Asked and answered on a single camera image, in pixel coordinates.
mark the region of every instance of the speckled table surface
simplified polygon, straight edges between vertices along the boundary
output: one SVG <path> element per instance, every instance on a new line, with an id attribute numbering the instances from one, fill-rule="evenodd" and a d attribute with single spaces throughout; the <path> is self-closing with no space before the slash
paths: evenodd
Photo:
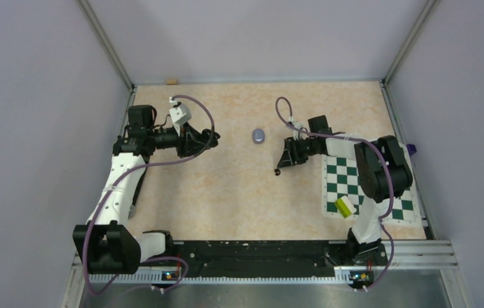
<path id="1" fill-rule="evenodd" d="M 321 211 L 321 158 L 306 164 L 274 168 L 283 140 L 292 135 L 278 119 L 278 96 L 293 104 L 296 121 L 326 115 L 333 131 L 368 139 L 393 134 L 387 108 L 376 81 L 320 83 L 236 83 L 139 86 L 135 105 L 153 105 L 158 123 L 168 113 L 168 97 L 186 94 L 203 102 L 221 134 L 219 146 L 175 166 L 148 169 L 129 220 L 133 235 L 170 230 L 176 240 L 345 239 L 353 224 Z M 209 128 L 205 113 L 187 102 L 190 124 Z M 288 116 L 286 105 L 280 107 Z M 251 132 L 262 128 L 263 144 Z M 153 162 L 178 159 L 174 149 L 158 150 Z M 421 227 L 388 227 L 396 239 L 424 239 Z"/>

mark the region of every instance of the green sponge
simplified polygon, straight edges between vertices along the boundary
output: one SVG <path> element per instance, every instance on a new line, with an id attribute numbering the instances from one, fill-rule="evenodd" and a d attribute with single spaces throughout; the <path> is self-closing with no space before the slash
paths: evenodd
<path id="1" fill-rule="evenodd" d="M 344 218 L 348 218 L 355 213 L 355 206 L 349 201 L 349 199 L 347 199 L 347 196 L 343 196 L 336 200 L 334 205 L 336 205 L 336 208 L 338 208 Z"/>

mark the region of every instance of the white wall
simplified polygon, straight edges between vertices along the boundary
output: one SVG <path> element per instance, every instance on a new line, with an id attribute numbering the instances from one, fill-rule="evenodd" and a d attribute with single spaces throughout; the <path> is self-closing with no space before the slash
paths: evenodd
<path id="1" fill-rule="evenodd" d="M 128 92 L 75 1 L 0 1 L 0 307 L 58 307 Z"/>
<path id="2" fill-rule="evenodd" d="M 391 91 L 432 227 L 484 307 L 484 1 L 442 1 Z"/>
<path id="3" fill-rule="evenodd" d="M 381 79 L 426 0 L 90 0 L 135 83 Z"/>

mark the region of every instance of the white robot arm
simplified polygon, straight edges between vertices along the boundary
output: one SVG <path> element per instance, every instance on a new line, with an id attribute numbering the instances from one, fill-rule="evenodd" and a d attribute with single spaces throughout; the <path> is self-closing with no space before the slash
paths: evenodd
<path id="1" fill-rule="evenodd" d="M 333 135 L 324 115 L 308 120 L 310 132 Z M 364 194 L 359 216 L 347 235 L 348 254 L 355 262 L 363 262 L 368 252 L 377 251 L 381 244 L 380 216 L 387 213 L 389 191 L 385 171 L 375 152 L 365 143 L 342 139 L 341 133 L 335 138 L 289 137 L 284 140 L 283 154 L 275 170 L 280 175 L 281 168 L 304 164 L 309 156 L 329 155 L 355 160 Z M 371 142 L 381 151 L 391 175 L 394 197 L 412 185 L 413 177 L 398 141 L 386 136 Z"/>
<path id="2" fill-rule="evenodd" d="M 217 139 L 221 137 L 218 133 L 207 129 L 199 133 L 188 124 L 191 118 L 188 107 L 172 100 L 170 102 L 173 105 L 169 111 L 172 117 L 170 128 L 154 125 L 157 112 L 152 106 L 134 106 L 128 110 L 129 123 L 124 135 L 118 136 L 113 145 L 112 166 L 101 200 L 108 191 L 111 193 L 90 234 L 87 249 L 89 273 L 134 273 L 141 262 L 164 253 L 172 241 L 167 231 L 150 231 L 134 238 L 124 227 L 147 171 L 146 167 L 136 167 L 149 163 L 156 149 L 176 148 L 179 157 L 188 157 L 202 151 L 210 138 L 210 148 L 218 145 Z M 135 170 L 113 186 L 120 176 L 131 169 Z M 87 224 L 77 225 L 72 233 L 81 258 L 85 234 L 97 209 L 98 205 L 87 219 Z"/>

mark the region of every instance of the green and white checkered mat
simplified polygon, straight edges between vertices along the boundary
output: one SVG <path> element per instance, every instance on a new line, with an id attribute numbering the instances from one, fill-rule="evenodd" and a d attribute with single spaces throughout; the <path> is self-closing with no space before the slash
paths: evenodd
<path id="1" fill-rule="evenodd" d="M 326 155 L 322 155 L 322 161 L 323 196 L 321 209 L 323 216 L 340 219 L 356 219 L 359 215 L 359 206 L 361 206 L 364 198 L 366 198 L 359 185 L 356 162 L 346 158 Z M 344 218 L 334 204 L 336 200 L 346 195 L 356 209 L 356 212 L 348 218 Z M 388 225 L 422 227 L 415 183 L 400 198 L 394 200 L 393 211 L 383 222 Z"/>

